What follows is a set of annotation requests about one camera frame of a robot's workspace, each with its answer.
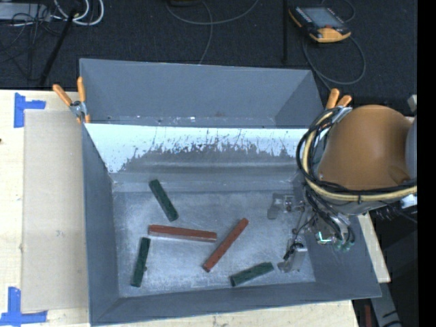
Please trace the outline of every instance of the green block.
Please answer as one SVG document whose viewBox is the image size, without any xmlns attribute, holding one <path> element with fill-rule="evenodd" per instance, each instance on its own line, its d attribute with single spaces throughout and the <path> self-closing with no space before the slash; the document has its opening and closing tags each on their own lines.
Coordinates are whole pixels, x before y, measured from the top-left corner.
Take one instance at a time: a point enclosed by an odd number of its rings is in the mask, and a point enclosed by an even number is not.
<svg viewBox="0 0 436 327">
<path fill-rule="evenodd" d="M 147 270 L 145 263 L 147 261 L 147 255 L 149 254 L 149 247 L 150 239 L 147 237 L 141 238 L 141 245 L 139 248 L 138 258 L 136 260 L 134 276 L 130 283 L 130 285 L 134 287 L 141 287 L 144 272 Z"/>
<path fill-rule="evenodd" d="M 166 195 L 165 190 L 161 186 L 161 183 L 155 179 L 149 183 L 150 189 L 156 197 L 157 201 L 161 205 L 166 217 L 169 221 L 175 221 L 178 218 L 178 213 L 172 205 L 170 199 Z"/>
<path fill-rule="evenodd" d="M 261 275 L 265 275 L 274 270 L 274 266 L 270 262 L 260 263 L 251 268 L 238 272 L 230 277 L 232 287 L 242 285 L 243 283 L 255 279 Z"/>
</svg>

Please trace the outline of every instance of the wooden table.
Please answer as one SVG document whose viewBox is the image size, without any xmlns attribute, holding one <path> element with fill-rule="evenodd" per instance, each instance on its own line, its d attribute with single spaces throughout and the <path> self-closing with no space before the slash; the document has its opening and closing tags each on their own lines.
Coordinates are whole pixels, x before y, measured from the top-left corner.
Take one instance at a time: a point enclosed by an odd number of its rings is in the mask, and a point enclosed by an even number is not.
<svg viewBox="0 0 436 327">
<path fill-rule="evenodd" d="M 66 105 L 52 91 L 0 90 L 0 312 L 7 307 L 7 287 L 21 288 L 22 284 L 22 224 L 24 189 L 25 129 L 14 128 L 14 94 L 19 92 L 27 101 L 46 101 L 44 115 L 69 112 Z M 68 93 L 73 100 L 77 93 Z M 380 283 L 390 277 L 369 216 L 359 216 L 374 269 Z M 85 307 L 49 309 L 44 326 L 86 326 L 88 311 Z M 352 302 L 327 302 L 293 307 L 260 309 L 238 313 L 186 317 L 130 324 L 144 327 L 237 327 L 237 326 L 357 326 Z"/>
</svg>

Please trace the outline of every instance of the blue tape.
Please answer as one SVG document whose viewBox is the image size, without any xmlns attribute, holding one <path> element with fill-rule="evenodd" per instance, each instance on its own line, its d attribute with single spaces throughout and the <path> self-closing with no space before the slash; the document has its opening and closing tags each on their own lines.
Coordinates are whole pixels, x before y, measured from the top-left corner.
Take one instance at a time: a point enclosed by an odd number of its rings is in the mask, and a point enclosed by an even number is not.
<svg viewBox="0 0 436 327">
<path fill-rule="evenodd" d="M 7 289 L 7 313 L 0 316 L 0 326 L 21 327 L 21 324 L 35 324 L 47 320 L 47 311 L 21 313 L 21 291 L 15 287 Z"/>
<path fill-rule="evenodd" d="M 29 101 L 26 102 L 26 97 L 15 93 L 15 111 L 14 111 L 14 127 L 23 127 L 25 125 L 25 109 L 44 109 L 45 101 Z"/>
</svg>

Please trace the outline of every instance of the red block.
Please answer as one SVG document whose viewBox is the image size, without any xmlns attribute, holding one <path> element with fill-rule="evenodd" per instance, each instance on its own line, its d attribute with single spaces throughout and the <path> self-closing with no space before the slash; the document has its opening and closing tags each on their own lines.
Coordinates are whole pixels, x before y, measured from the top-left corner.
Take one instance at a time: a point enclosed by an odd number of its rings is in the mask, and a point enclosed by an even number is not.
<svg viewBox="0 0 436 327">
<path fill-rule="evenodd" d="M 207 272 L 211 271 L 211 269 L 215 266 L 215 264 L 221 259 L 221 257 L 227 252 L 232 243 L 239 237 L 239 235 L 243 232 L 245 227 L 248 225 L 248 220 L 246 218 L 242 218 L 238 225 L 234 227 L 232 232 L 227 235 L 227 237 L 223 240 L 223 242 L 218 246 L 215 252 L 207 259 L 206 263 L 203 264 L 203 269 Z"/>
<path fill-rule="evenodd" d="M 183 240 L 204 241 L 208 243 L 213 243 L 217 240 L 216 232 L 176 228 L 174 226 L 166 225 L 150 225 L 149 235 L 168 238 L 182 238 Z"/>
</svg>

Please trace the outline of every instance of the bin floor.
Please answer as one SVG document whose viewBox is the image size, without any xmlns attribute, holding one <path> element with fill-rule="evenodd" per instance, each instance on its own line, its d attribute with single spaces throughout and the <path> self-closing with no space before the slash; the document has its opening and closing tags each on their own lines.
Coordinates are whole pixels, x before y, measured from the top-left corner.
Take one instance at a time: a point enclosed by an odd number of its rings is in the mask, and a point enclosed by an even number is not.
<svg viewBox="0 0 436 327">
<path fill-rule="evenodd" d="M 118 255 L 119 293 L 123 297 L 147 296 L 232 288 L 229 276 L 260 262 L 272 262 L 275 270 L 244 284 L 274 285 L 315 281 L 310 254 L 300 271 L 282 273 L 287 242 L 293 238 L 300 212 L 281 213 L 269 220 L 266 212 L 272 192 L 169 193 L 179 218 L 169 222 L 150 191 L 114 192 L 114 224 Z M 242 218 L 248 226 L 226 254 L 206 272 L 202 265 Z M 217 233 L 216 243 L 148 235 L 151 224 L 208 230 Z M 141 287 L 130 286 L 141 237 L 151 239 Z"/>
</svg>

